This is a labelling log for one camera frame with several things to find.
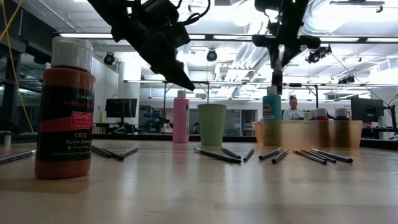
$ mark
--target computer monitor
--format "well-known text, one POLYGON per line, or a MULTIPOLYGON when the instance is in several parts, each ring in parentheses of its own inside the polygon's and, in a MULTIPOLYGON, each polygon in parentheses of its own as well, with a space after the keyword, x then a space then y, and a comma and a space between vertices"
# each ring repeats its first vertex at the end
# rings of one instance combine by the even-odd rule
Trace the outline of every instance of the computer monitor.
POLYGON ((351 112, 353 120, 378 122, 379 117, 384 116, 383 101, 352 98, 351 112))
POLYGON ((107 99, 106 117, 107 118, 135 118, 137 99, 107 99))

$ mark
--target marker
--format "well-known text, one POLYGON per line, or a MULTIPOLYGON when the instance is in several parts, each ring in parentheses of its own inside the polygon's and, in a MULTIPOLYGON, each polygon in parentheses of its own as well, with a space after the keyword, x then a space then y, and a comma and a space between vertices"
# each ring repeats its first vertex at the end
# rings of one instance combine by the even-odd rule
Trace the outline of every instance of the marker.
POLYGON ((332 163, 336 163, 336 162, 337 162, 336 159, 332 159, 332 158, 330 158, 330 157, 327 157, 327 156, 322 155, 322 154, 320 154, 320 153, 317 153, 317 152, 315 152, 315 151, 312 151, 311 153, 312 153, 312 154, 315 154, 315 155, 318 155, 318 156, 320 156, 320 157, 323 157, 323 158, 326 159, 328 162, 332 162, 332 163))
POLYGON ((273 150, 273 151, 271 151, 271 152, 267 152, 267 153, 265 153, 264 155, 259 156, 259 160, 268 159, 268 158, 270 158, 270 157, 272 157, 272 156, 274 156, 274 155, 280 153, 280 150, 281 150, 281 149, 282 149, 282 148, 280 147, 280 148, 275 149, 275 150, 273 150))
POLYGON ((235 152, 233 152, 233 151, 230 151, 230 150, 228 150, 226 148, 221 148, 221 149, 223 150, 223 153, 231 156, 232 158, 235 158, 235 159, 241 159, 242 158, 241 156, 238 156, 237 154, 235 154, 235 152))
POLYGON ((194 150, 196 152, 199 152, 202 155, 209 156, 209 157, 212 157, 212 158, 215 158, 215 159, 219 159, 219 160, 222 160, 222 161, 232 162, 232 163, 236 163, 236 164, 240 164, 242 162, 240 159, 235 159, 235 158, 231 158, 231 157, 222 156, 222 155, 215 154, 215 153, 203 150, 203 149, 194 148, 194 150))
POLYGON ((279 161, 281 161, 285 156, 287 155, 287 151, 283 150, 281 153, 278 154, 275 158, 271 160, 273 164, 277 164, 279 161))
POLYGON ((105 158, 110 158, 112 156, 110 153, 104 151, 103 149, 95 147, 95 146, 91 146, 91 151, 94 153, 97 153, 98 155, 103 156, 105 158))
POLYGON ((304 153, 306 153, 306 154, 308 154, 308 155, 310 155, 310 156, 313 156, 313 157, 316 157, 316 158, 318 158, 318 159, 327 161, 327 159, 325 159, 324 157, 318 156, 318 155, 316 155, 316 154, 314 154, 314 153, 312 153, 312 152, 310 152, 310 151, 306 151, 306 150, 301 150, 301 151, 304 152, 304 153))
POLYGON ((253 155, 253 153, 254 153, 254 149, 250 150, 250 151, 244 156, 243 161, 244 161, 244 162, 247 162, 247 161, 250 159, 250 157, 253 155))
POLYGON ((102 150, 104 150, 105 152, 111 154, 111 157, 112 157, 113 159, 117 159, 117 160, 119 160, 119 161, 123 161, 123 160, 124 160, 124 156, 122 156, 122 155, 120 155, 120 154, 111 152, 111 151, 106 150, 106 149, 103 149, 103 148, 99 148, 99 149, 102 149, 102 150))
POLYGON ((31 150, 27 152, 21 152, 10 156, 0 157, 0 164, 6 164, 8 162, 17 161, 19 159, 23 159, 29 156, 36 154, 36 150, 31 150))
POLYGON ((354 160, 352 158, 348 158, 348 157, 345 157, 345 156, 333 154, 333 153, 330 153, 330 152, 325 152, 325 151, 322 151, 322 150, 319 150, 319 149, 314 149, 314 148, 311 148, 311 150, 313 150, 313 151, 315 151, 317 153, 320 153, 322 155, 328 156, 330 158, 336 159, 336 160, 341 161, 341 162, 346 162, 346 163, 354 162, 354 160))
POLYGON ((132 149, 127 150, 127 151, 124 152, 124 153, 120 153, 120 155, 122 155, 122 156, 124 156, 124 157, 130 156, 131 154, 137 152, 138 149, 139 149, 139 146, 136 146, 136 147, 134 147, 134 148, 132 148, 132 149))
POLYGON ((306 154, 304 152, 300 152, 300 151, 294 151, 294 153, 296 153, 296 154, 298 154, 300 156, 306 157, 307 159, 311 159, 311 160, 313 160, 315 162, 319 162, 320 164, 326 165, 326 161, 324 161, 323 159, 318 159, 316 157, 310 156, 310 155, 308 155, 308 154, 306 154))

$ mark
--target cable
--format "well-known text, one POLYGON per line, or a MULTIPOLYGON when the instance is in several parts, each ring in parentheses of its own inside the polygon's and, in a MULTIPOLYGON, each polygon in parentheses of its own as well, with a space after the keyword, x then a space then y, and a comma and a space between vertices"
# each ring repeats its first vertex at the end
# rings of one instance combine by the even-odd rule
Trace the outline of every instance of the cable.
MULTIPOLYGON (((17 7, 16 11, 14 12, 14 14, 16 14, 16 12, 18 11, 18 9, 20 8, 20 6, 21 6, 21 4, 22 4, 22 1, 23 1, 23 0, 20 0, 20 1, 19 1, 18 7, 17 7)), ((3 14, 3 18, 4 18, 4 25, 6 25, 6 29, 3 31, 3 33, 5 33, 6 36, 7 36, 7 43, 8 43, 8 49, 9 49, 10 58, 11 58, 12 72, 13 72, 14 78, 15 78, 15 84, 16 84, 17 89, 18 89, 19 97, 21 98, 22 108, 24 109, 24 113, 25 113, 26 120, 27 120, 27 122, 29 123, 30 130, 32 131, 32 133, 34 133, 35 131, 33 130, 32 123, 30 122, 29 116, 27 115, 26 107, 25 107, 25 104, 24 104, 24 99, 22 98, 22 94, 21 94, 21 91, 20 91, 20 89, 19 89, 18 76, 17 76, 17 72, 16 72, 16 69, 15 69, 15 65, 14 65, 14 59, 13 59, 13 56, 12 56, 12 49, 11 49, 11 43, 10 43, 10 36, 9 36, 9 34, 8 34, 8 27, 9 27, 9 25, 10 25, 11 23, 8 23, 8 24, 7 24, 6 7, 5 7, 5 4, 4 4, 4 0, 2 0, 2 14, 3 14)))
POLYGON ((178 2, 178 5, 176 6, 177 9, 180 8, 181 3, 182 3, 182 0, 180 0, 180 1, 178 2))
POLYGON ((340 65, 343 66, 343 67, 347 70, 347 72, 349 72, 360 84, 362 84, 363 86, 365 86, 365 88, 367 88, 371 93, 373 93, 374 96, 376 96, 376 97, 379 98, 381 101, 383 101, 383 103, 385 103, 387 106, 389 106, 384 100, 382 100, 379 96, 377 96, 369 87, 367 87, 365 84, 363 84, 363 83, 361 82, 361 80, 359 80, 358 78, 356 78, 356 76, 354 75, 354 73, 352 73, 346 66, 344 66, 343 63, 340 62, 340 60, 338 60, 338 58, 337 58, 333 53, 331 53, 331 54, 332 54, 332 56, 334 56, 334 58, 338 61, 338 63, 340 63, 340 65))
POLYGON ((12 14, 12 16, 11 16, 11 18, 10 18, 10 21, 7 23, 7 21, 4 20, 4 23, 5 23, 5 25, 6 25, 6 28, 4 28, 4 31, 1 33, 1 35, 0 35, 0 40, 4 37, 4 35, 6 34, 6 31, 8 31, 8 28, 10 28, 12 21, 14 20, 15 16, 17 15, 17 12, 18 12, 19 8, 20 8, 21 5, 22 5, 22 1, 23 1, 23 0, 20 0, 20 1, 19 1, 17 8, 15 9, 14 13, 12 14))
POLYGON ((390 130, 388 129, 388 126, 387 126, 387 124, 383 121, 383 119, 381 119, 381 116, 379 116, 379 121, 381 122, 381 129, 383 129, 383 125, 386 127, 386 130, 387 130, 387 134, 388 134, 388 138, 390 138, 390 130))
POLYGON ((187 26, 187 25, 193 24, 194 22, 198 21, 201 17, 206 15, 207 12, 210 10, 210 5, 211 5, 210 1, 211 0, 207 0, 207 3, 208 3, 207 8, 203 13, 199 14, 196 12, 196 13, 192 14, 191 16, 188 17, 188 19, 186 21, 182 22, 183 25, 187 26))
POLYGON ((397 98, 397 95, 395 95, 394 97, 393 97, 393 99, 388 103, 388 105, 390 105, 390 103, 392 103, 392 101, 394 101, 394 99, 396 99, 397 98))

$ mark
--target white bottle cap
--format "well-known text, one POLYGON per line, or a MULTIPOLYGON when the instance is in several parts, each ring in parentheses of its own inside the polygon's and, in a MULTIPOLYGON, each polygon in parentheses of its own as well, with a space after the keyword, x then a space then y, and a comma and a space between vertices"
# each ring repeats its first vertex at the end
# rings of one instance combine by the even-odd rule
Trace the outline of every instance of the white bottle cap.
POLYGON ((316 117, 328 116, 328 111, 324 108, 315 109, 315 116, 316 117))
POLYGON ((315 110, 311 110, 311 118, 315 118, 315 110))
POLYGON ((347 111, 347 108, 336 108, 335 109, 335 116, 336 117, 338 117, 338 116, 344 116, 344 117, 347 117, 348 116, 348 111, 347 111))
POLYGON ((311 112, 304 113, 304 120, 309 121, 311 119, 311 112))
POLYGON ((185 98, 187 95, 187 92, 185 92, 184 90, 179 90, 177 92, 177 98, 185 98))
POLYGON ((276 86, 268 86, 267 95, 276 95, 276 86))
POLYGON ((68 37, 52 39, 51 66, 66 65, 91 71, 93 46, 87 40, 68 37))

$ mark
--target person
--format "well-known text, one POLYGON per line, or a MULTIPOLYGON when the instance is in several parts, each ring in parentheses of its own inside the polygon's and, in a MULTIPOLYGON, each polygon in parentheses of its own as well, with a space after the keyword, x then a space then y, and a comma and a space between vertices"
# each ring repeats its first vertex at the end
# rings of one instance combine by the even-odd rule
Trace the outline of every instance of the person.
POLYGON ((199 123, 193 124, 193 133, 194 134, 200 134, 199 123))
POLYGON ((297 109, 297 99, 294 96, 290 96, 289 100, 290 109, 285 110, 283 120, 301 120, 304 119, 304 112, 297 109))

